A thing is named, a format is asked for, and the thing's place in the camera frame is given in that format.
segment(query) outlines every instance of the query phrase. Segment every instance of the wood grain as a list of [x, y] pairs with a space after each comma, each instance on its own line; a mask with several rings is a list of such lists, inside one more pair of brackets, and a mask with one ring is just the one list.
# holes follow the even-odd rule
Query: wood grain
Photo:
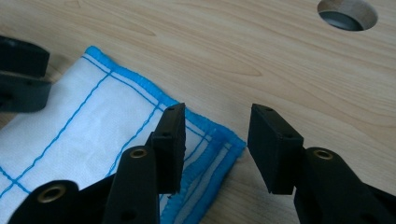
[[[340, 154], [362, 181], [396, 194], [396, 2], [370, 0], [376, 25], [331, 27], [317, 0], [0, 2], [0, 35], [51, 52], [59, 79], [95, 45], [247, 139], [252, 103]], [[10, 115], [0, 115], [1, 126]], [[295, 223], [245, 152], [203, 223]]]

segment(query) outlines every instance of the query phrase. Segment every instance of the towel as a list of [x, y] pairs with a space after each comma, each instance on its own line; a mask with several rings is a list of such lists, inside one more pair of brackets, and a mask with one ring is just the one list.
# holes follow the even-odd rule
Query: towel
[[[166, 107], [159, 87], [89, 47], [49, 94], [47, 106], [0, 131], [0, 223], [38, 186], [67, 179], [80, 189], [117, 171], [125, 149], [145, 145]], [[246, 143], [186, 109], [179, 194], [160, 195], [161, 223], [197, 223]]]

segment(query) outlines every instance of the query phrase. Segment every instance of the black plastic part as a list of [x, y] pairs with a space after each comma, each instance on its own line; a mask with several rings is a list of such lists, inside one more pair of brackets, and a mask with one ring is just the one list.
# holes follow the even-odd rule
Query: black plastic part
[[159, 223], [155, 160], [150, 147], [122, 153], [102, 223]]
[[[296, 186], [295, 200], [302, 223], [396, 223], [336, 153], [320, 147], [309, 148], [302, 166], [304, 184]], [[312, 196], [315, 203], [309, 203]], [[315, 204], [320, 209], [313, 214], [311, 208]]]
[[150, 145], [157, 157], [158, 191], [161, 194], [180, 191], [186, 151], [185, 107], [178, 104], [166, 108], [150, 136]]
[[43, 77], [49, 59], [50, 54], [39, 46], [0, 35], [0, 71]]
[[46, 75], [49, 59], [39, 46], [0, 35], [0, 112], [35, 112], [46, 106], [51, 85], [35, 78]]
[[18, 207], [9, 224], [25, 223], [74, 223], [74, 202], [78, 196], [76, 183], [52, 181], [35, 189]]
[[269, 192], [292, 194], [304, 139], [276, 111], [251, 107], [247, 146]]
[[0, 112], [34, 112], [44, 108], [50, 82], [0, 74]]

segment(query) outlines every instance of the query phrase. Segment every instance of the wooden surface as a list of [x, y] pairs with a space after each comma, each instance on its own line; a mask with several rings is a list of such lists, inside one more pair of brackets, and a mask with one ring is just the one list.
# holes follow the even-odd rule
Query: wooden surface
[[[1, 1], [0, 35], [49, 50], [53, 80], [95, 45], [243, 139], [251, 104], [271, 106], [305, 147], [396, 194], [396, 1], [369, 3], [376, 25], [348, 32], [320, 18], [318, 0]], [[268, 194], [247, 151], [202, 220], [296, 222], [292, 196]]]

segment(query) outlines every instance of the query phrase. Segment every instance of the blue striped cloth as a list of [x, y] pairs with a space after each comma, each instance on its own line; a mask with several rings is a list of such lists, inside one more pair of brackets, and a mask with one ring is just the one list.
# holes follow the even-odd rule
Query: blue striped cloth
[[[18, 115], [0, 131], [0, 223], [44, 183], [68, 179], [84, 189], [114, 174], [121, 153], [144, 145], [165, 108], [176, 103], [89, 47], [54, 84], [46, 108]], [[160, 195], [161, 223], [199, 222], [246, 145], [188, 108], [186, 126], [181, 191]]]

